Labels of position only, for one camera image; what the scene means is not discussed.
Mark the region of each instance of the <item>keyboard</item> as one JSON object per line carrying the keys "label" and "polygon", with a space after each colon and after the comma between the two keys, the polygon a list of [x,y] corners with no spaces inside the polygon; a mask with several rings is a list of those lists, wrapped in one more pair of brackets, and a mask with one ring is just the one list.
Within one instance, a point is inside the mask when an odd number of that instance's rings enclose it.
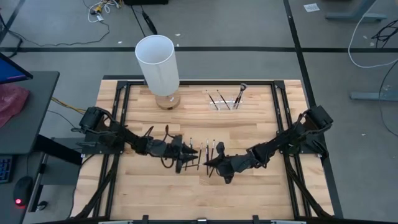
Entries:
{"label": "keyboard", "polygon": [[11,167],[13,160],[13,156],[0,156],[0,184],[11,181]]}

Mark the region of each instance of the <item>pink cloth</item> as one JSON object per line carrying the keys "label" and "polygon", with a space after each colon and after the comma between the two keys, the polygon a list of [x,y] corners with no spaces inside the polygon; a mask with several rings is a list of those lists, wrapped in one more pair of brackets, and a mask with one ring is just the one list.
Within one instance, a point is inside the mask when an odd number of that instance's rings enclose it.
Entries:
{"label": "pink cloth", "polygon": [[0,84],[0,128],[24,107],[29,90],[15,84]]}

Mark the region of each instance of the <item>computer mouse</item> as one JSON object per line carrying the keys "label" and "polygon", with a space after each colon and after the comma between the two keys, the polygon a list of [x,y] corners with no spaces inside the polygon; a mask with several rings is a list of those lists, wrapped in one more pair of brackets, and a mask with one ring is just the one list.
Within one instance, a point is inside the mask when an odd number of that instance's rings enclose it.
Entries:
{"label": "computer mouse", "polygon": [[18,206],[27,205],[32,194],[33,179],[25,176],[17,181],[14,187],[14,202]]}

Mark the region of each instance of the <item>clear plastic holder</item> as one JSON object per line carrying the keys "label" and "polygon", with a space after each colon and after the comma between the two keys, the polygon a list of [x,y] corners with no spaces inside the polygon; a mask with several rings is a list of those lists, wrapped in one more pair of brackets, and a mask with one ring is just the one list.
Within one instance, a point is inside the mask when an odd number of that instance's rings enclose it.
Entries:
{"label": "clear plastic holder", "polygon": [[235,104],[235,100],[237,95],[223,95],[222,97],[218,96],[211,96],[212,99],[208,96],[209,100],[209,110],[218,110],[218,111],[228,111],[228,110],[238,110],[243,106],[243,96],[241,97],[239,103]]}

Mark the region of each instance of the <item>wooden table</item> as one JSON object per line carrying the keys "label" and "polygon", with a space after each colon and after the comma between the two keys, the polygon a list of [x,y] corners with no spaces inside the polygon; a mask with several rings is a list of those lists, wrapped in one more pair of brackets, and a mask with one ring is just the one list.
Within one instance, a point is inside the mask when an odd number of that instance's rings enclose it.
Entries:
{"label": "wooden table", "polygon": [[[112,110],[116,84],[117,80],[101,82],[97,106]],[[300,80],[285,80],[285,85],[294,122],[299,113],[307,109],[307,104]],[[193,138],[195,149],[199,149],[201,142],[205,144],[206,139],[209,142],[215,139],[225,143],[227,154],[244,154],[245,149],[275,137],[277,122],[271,88],[249,85],[240,109],[209,110],[210,100],[205,90],[217,96],[217,89],[224,96],[236,95],[239,91],[236,85],[180,86],[181,104],[175,110],[164,111],[158,108],[154,95],[146,86],[132,86],[126,124],[138,135],[155,126],[151,135],[157,139],[163,139],[168,124],[171,135],[182,134],[186,142]],[[283,108],[281,99],[279,95],[279,104]],[[121,107],[122,103],[119,104],[118,120]],[[287,128],[285,116],[282,117]],[[81,168],[72,216],[84,207],[96,190],[102,157],[94,156]],[[300,158],[307,188],[318,203],[333,214],[320,159],[314,154],[302,154]],[[205,153],[202,153],[201,161],[205,161]],[[298,188],[296,192],[303,215]],[[104,205],[103,202],[100,214],[103,214]],[[218,175],[209,178],[205,166],[200,166],[199,170],[190,167],[176,174],[174,167],[164,168],[159,158],[137,155],[126,146],[119,162],[111,219],[140,220],[143,215],[149,215],[151,220],[194,220],[200,217],[250,220],[253,215],[266,220],[293,219],[283,157],[277,153],[267,169],[245,170],[226,185]]]}

